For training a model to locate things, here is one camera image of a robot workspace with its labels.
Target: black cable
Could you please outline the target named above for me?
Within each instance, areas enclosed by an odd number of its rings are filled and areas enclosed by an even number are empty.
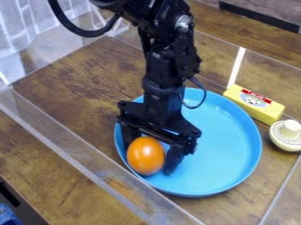
[[[49,6],[50,6],[50,8],[52,8],[53,15],[57,17],[57,19],[59,19],[61,25],[63,25],[72,33],[77,34],[79,36],[81,36],[81,37],[84,37],[84,38],[95,38],[95,37],[97,37],[97,36],[105,34],[105,33],[111,30],[111,28],[112,28],[115,22],[117,21],[120,15],[121,15],[120,12],[116,12],[116,13],[113,14],[113,16],[111,17],[111,19],[108,20],[107,25],[105,25],[101,29],[95,30],[95,31],[87,31],[87,30],[83,30],[79,26],[76,26],[76,25],[71,22],[71,20],[65,17],[64,12],[63,12],[63,10],[61,10],[61,7],[60,7],[60,5],[59,5],[59,3],[57,3],[57,0],[48,0],[48,4],[49,4]]]
[[[203,90],[202,100],[199,101],[199,103],[196,105],[191,106],[191,105],[187,105],[186,102],[183,101],[183,97],[182,97],[180,93],[179,93],[179,99],[180,99],[180,102],[184,105],[184,107],[187,107],[188,109],[196,109],[196,108],[200,107],[200,105],[203,104],[203,102],[206,100],[207,90],[206,90],[204,86],[202,85],[202,83],[199,82],[199,80],[195,77],[191,77],[190,81],[194,83],[194,85],[196,87],[199,87]]]

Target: white round object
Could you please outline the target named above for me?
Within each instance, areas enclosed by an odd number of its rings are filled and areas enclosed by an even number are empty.
[[[275,122],[269,129],[271,142],[286,151],[301,151],[301,124],[295,120]]]

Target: robotic arm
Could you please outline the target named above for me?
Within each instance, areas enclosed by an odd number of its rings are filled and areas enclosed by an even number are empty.
[[[206,90],[194,77],[199,73],[200,58],[194,47],[194,23],[190,8],[183,0],[91,0],[92,4],[115,13],[99,31],[83,31],[60,10],[57,0],[48,0],[60,22],[73,33],[95,37],[109,31],[119,17],[137,27],[145,58],[145,75],[141,79],[143,103],[119,102],[124,149],[141,134],[170,145],[164,165],[171,174],[182,158],[194,153],[200,131],[180,114],[182,105],[199,107]],[[184,81],[203,89],[196,106],[183,102]]]

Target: orange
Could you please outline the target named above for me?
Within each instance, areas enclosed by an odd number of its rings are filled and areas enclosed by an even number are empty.
[[[127,149],[127,163],[144,176],[160,170],[164,164],[164,149],[152,137],[143,136],[131,142]]]

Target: blue plate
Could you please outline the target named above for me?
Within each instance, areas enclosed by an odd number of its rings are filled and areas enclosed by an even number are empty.
[[[202,97],[198,89],[186,89],[184,101],[195,105]],[[183,197],[202,197],[226,191],[250,176],[261,157],[261,136],[247,113],[226,98],[208,91],[196,109],[182,107],[182,114],[202,131],[194,155],[184,156],[176,170],[140,176],[125,160],[119,124],[115,125],[115,145],[123,162],[137,178],[155,189]]]

